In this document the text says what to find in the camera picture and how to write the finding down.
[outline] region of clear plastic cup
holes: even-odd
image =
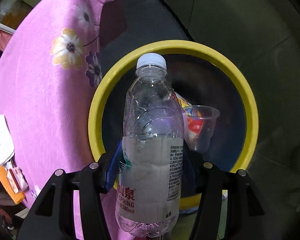
[[[189,133],[185,137],[186,142],[191,150],[204,154],[209,148],[220,112],[210,106],[187,106],[184,110]]]

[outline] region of pink floral fabric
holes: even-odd
[[[102,79],[100,45],[125,28],[120,0],[42,0],[7,44],[0,59],[0,114],[30,187],[27,207],[56,169],[78,171],[93,162],[87,127]],[[83,239],[78,198],[76,234]],[[115,190],[102,203],[112,239],[132,239],[115,221]]]

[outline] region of white bottle cap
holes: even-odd
[[[156,53],[147,53],[142,55],[137,62],[137,69],[144,65],[156,65],[167,69],[166,61],[164,57]]]

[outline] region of orange object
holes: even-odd
[[[7,170],[3,166],[0,166],[0,182],[3,185],[4,189],[7,191],[7,193],[9,194],[9,196],[12,198],[12,200],[16,204],[19,204],[25,198],[25,194],[23,194],[23,192],[17,194],[14,193],[8,181],[7,174],[8,174]]]

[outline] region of tissue box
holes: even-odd
[[[15,167],[8,170],[7,174],[8,181],[14,191],[14,193],[23,192],[28,188],[28,184],[23,177],[21,169],[19,167]]]

